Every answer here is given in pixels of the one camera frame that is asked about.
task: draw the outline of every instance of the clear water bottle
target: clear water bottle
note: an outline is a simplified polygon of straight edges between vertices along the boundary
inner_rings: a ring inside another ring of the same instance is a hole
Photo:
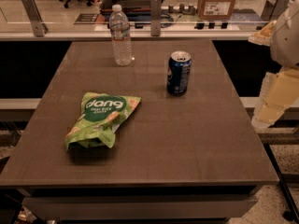
[[[113,5],[109,19],[111,39],[115,62],[125,66],[132,62],[132,45],[130,37],[130,23],[121,11],[121,5]]]

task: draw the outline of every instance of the black soda can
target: black soda can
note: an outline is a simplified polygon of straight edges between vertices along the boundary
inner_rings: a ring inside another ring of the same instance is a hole
[[[187,91],[191,69],[191,55],[182,50],[171,54],[168,62],[167,90],[173,95],[183,95]]]

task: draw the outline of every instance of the desk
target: desk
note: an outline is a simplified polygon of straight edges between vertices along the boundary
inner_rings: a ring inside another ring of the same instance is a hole
[[[192,55],[189,89],[166,91],[167,61]],[[136,40],[135,62],[114,64],[109,41],[73,42],[0,175],[42,219],[202,219],[243,216],[278,182],[209,39]],[[65,151],[86,91],[142,103],[112,149]]]

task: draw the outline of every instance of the cardboard box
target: cardboard box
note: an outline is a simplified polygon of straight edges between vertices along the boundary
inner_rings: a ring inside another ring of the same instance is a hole
[[[201,20],[230,20],[235,0],[198,0],[198,16]]]

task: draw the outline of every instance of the green chip bag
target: green chip bag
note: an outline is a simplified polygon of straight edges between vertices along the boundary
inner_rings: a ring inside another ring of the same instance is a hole
[[[116,130],[128,119],[141,98],[87,92],[81,103],[81,116],[65,138],[72,147],[113,147]]]

